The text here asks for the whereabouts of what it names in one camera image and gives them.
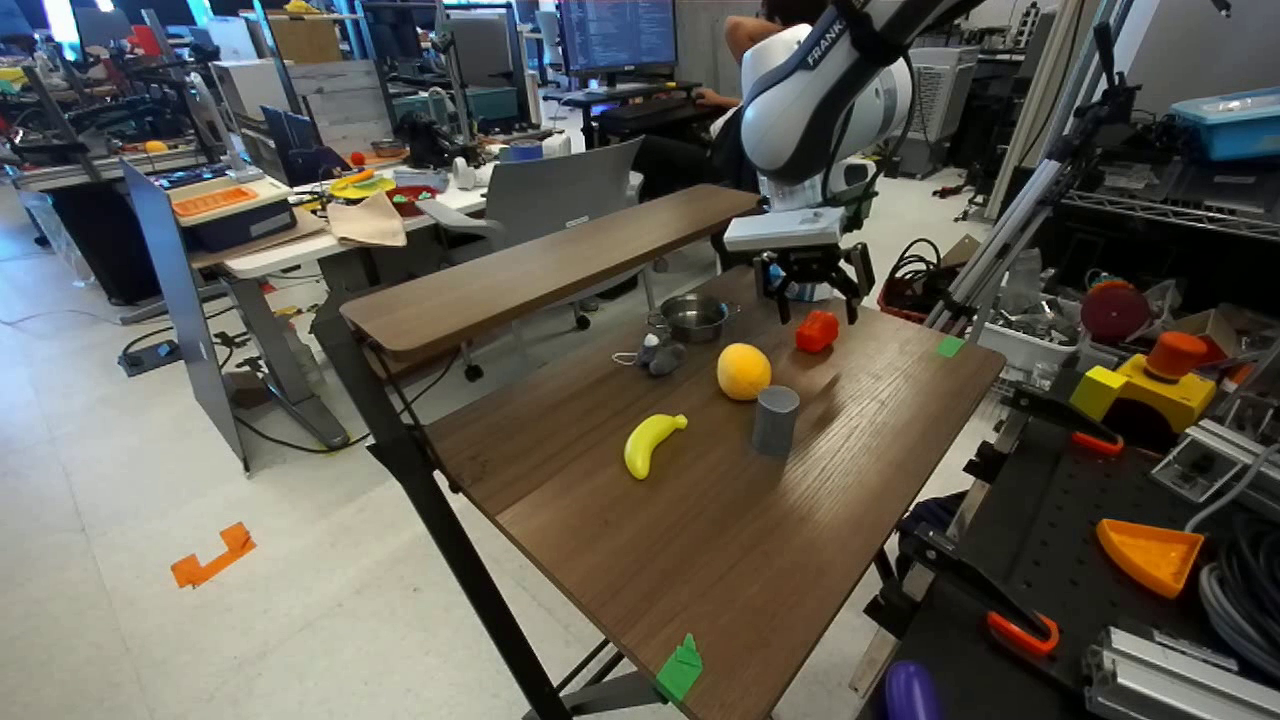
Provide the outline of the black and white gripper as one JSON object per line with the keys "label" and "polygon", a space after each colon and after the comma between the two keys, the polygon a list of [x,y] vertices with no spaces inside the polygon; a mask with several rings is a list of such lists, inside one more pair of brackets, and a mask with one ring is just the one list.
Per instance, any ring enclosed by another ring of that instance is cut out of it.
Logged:
{"label": "black and white gripper", "polygon": [[[733,258],[771,258],[804,283],[832,283],[843,295],[843,321],[861,321],[861,304],[876,283],[864,245],[843,245],[842,210],[771,210],[759,217],[735,217],[723,232]],[[777,304],[777,321],[791,323],[798,282],[769,282],[765,295]]]}

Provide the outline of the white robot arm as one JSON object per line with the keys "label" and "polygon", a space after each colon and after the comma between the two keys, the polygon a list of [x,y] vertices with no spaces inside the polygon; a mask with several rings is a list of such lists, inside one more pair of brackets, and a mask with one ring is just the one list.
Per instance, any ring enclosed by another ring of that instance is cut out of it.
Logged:
{"label": "white robot arm", "polygon": [[745,51],[745,97],[727,122],[769,214],[727,225],[727,253],[757,260],[757,287],[791,321],[804,283],[830,283],[843,317],[876,283],[864,245],[843,249],[832,201],[843,159],[914,124],[909,50],[981,0],[830,0]]}

